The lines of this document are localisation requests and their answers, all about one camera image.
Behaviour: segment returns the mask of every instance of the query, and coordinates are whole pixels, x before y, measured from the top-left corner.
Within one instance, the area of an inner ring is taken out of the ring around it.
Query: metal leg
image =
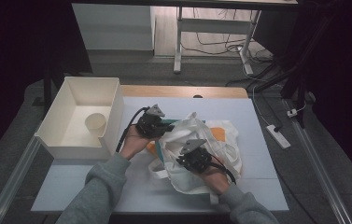
[[[245,67],[245,71],[246,71],[246,74],[248,76],[249,75],[253,75],[254,73],[252,71],[252,68],[251,68],[250,62],[248,60],[248,57],[246,56],[246,53],[248,51],[248,45],[249,45],[249,43],[251,41],[252,35],[254,34],[254,30],[255,30],[255,27],[257,25],[257,21],[258,21],[258,17],[259,16],[260,16],[260,11],[257,11],[255,13],[254,17],[252,18],[252,21],[250,23],[248,32],[246,34],[246,43],[245,43],[245,45],[242,48],[238,48],[239,49],[240,58],[242,59],[243,66]]]
[[[182,28],[182,7],[179,8],[176,22],[176,54],[174,73],[181,73],[181,28]]]

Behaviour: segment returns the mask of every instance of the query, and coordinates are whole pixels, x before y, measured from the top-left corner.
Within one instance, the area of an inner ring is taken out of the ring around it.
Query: white wall
[[[154,49],[151,7],[73,4],[86,49]]]

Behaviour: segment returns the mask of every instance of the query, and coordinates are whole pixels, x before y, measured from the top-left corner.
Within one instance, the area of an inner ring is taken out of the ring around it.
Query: white plastic bag
[[[210,193],[211,203],[218,203],[215,193],[205,185],[197,175],[180,165],[176,159],[184,144],[190,139],[205,139],[202,145],[210,154],[223,159],[223,163],[231,171],[235,179],[240,177],[242,161],[239,148],[236,144],[237,130],[227,120],[208,120],[205,123],[196,118],[196,113],[191,113],[186,119],[175,123],[175,128],[165,133],[159,140],[159,159],[153,161],[148,167],[154,178],[168,177],[175,190],[185,194]],[[225,130],[225,142],[218,141],[211,133],[210,128],[218,127]],[[155,171],[160,163],[164,170]]]

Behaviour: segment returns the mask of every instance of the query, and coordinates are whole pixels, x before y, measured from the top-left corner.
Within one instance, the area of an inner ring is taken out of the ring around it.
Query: hand
[[[126,160],[130,160],[135,154],[141,152],[146,148],[147,144],[151,141],[158,140],[159,138],[148,139],[140,135],[135,128],[135,125],[130,126],[129,131],[126,134],[123,148],[120,151],[120,155]]]
[[[214,158],[212,162],[220,164]],[[205,182],[205,184],[209,188],[211,188],[216,194],[223,194],[230,186],[226,174],[223,171],[219,170],[219,168],[217,167],[209,166],[203,173],[196,175],[198,175]]]

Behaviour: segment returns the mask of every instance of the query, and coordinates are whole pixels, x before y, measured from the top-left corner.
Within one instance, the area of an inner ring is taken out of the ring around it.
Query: gray floor
[[[224,86],[229,80],[245,78],[238,59],[184,58],[182,73],[177,76],[173,74],[172,59],[155,58],[149,55],[132,57],[128,54],[116,54],[115,56],[108,53],[91,52],[91,63],[94,76],[119,77],[121,84]],[[254,64],[253,68],[259,72],[265,65],[267,64]],[[245,87],[249,82],[233,86]],[[279,177],[284,179],[281,184],[290,208],[287,212],[275,212],[275,216],[280,223],[314,223],[303,210],[305,209],[317,223],[338,223],[326,194],[317,181],[312,165],[292,128],[291,121],[286,115],[286,109],[278,94],[279,90],[279,87],[274,86],[265,91],[266,101],[258,94],[255,96],[263,117],[270,123],[281,124],[282,134],[292,144],[289,150],[281,149],[264,131],[266,123],[259,116],[262,132]],[[27,88],[25,102],[19,114],[0,141],[0,192],[42,120],[42,96],[42,81]],[[311,111],[311,105],[305,108],[304,120],[306,130],[352,217],[352,163],[317,121]],[[15,200],[7,211],[4,223],[54,223],[56,220],[54,215],[45,216],[30,212],[51,161],[50,154],[43,147],[40,148]]]

